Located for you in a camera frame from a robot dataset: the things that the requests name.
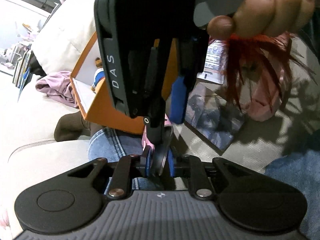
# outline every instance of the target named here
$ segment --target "bookshelf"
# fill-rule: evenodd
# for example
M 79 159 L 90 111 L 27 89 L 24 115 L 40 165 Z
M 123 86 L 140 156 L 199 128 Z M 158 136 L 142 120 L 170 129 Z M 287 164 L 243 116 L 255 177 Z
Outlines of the bookshelf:
M 31 49 L 28 49 L 22 57 L 19 57 L 17 59 L 16 65 L 15 65 L 15 71 L 12 79 L 12 83 L 17 87 L 20 88 L 24 77 L 24 74 L 27 71 L 28 64 L 31 57 Z

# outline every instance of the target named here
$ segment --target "denim leg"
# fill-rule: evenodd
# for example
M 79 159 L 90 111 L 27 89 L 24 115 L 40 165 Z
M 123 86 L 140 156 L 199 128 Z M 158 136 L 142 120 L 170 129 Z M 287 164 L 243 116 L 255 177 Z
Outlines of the denim leg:
M 105 127 L 90 140 L 89 161 L 104 157 L 108 159 L 108 162 L 118 162 L 121 157 L 130 154 L 142 154 L 140 136 Z M 135 178 L 132 180 L 132 189 L 161 190 L 162 186 L 160 180 Z
M 265 175 L 300 190 L 308 209 L 300 231 L 310 240 L 320 240 L 320 130 L 302 144 L 302 151 L 274 160 Z

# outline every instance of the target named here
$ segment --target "finger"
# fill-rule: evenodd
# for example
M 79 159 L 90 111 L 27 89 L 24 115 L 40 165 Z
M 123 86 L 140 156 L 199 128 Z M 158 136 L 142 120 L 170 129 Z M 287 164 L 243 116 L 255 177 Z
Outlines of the finger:
M 208 24 L 208 34 L 220 41 L 227 40 L 234 31 L 234 22 L 228 16 L 214 17 Z
M 245 0 L 233 16 L 235 33 L 249 38 L 260 34 L 275 12 L 275 0 Z
M 300 6 L 300 12 L 296 19 L 296 22 L 290 29 L 291 32 L 295 33 L 299 29 L 301 29 L 304 25 L 308 23 L 310 18 L 313 15 L 313 11 L 315 9 L 315 1 L 316 0 L 302 0 Z
M 301 0 L 275 0 L 275 2 L 276 13 L 264 31 L 264 34 L 270 37 L 279 36 L 294 25 L 301 5 Z

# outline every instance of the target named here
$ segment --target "blue gripper pad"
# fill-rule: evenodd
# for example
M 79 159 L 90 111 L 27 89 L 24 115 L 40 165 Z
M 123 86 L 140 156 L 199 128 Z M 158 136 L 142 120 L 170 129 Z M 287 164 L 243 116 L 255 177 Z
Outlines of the blue gripper pad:
M 170 169 L 170 176 L 174 177 L 175 176 L 175 172 L 174 172 L 174 157 L 173 157 L 171 149 L 169 149 L 169 151 L 168 151 L 168 163 L 169 163 L 169 169 Z
M 188 89 L 185 86 L 184 77 L 179 76 L 172 84 L 171 90 L 171 105 L 169 120 L 176 124 L 181 124 L 184 121 L 186 107 L 188 101 Z
M 147 163 L 146 163 L 146 176 L 148 177 L 150 174 L 150 166 L 151 166 L 151 154 L 152 154 L 152 149 L 150 147 L 148 151 L 148 157 L 147 157 Z

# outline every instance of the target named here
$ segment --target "logo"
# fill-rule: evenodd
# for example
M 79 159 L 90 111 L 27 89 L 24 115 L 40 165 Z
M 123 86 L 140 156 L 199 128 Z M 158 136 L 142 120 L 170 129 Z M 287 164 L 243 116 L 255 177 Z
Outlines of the logo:
M 161 192 L 161 193 L 157 194 L 157 197 L 163 198 L 163 197 L 165 197 L 165 194 Z

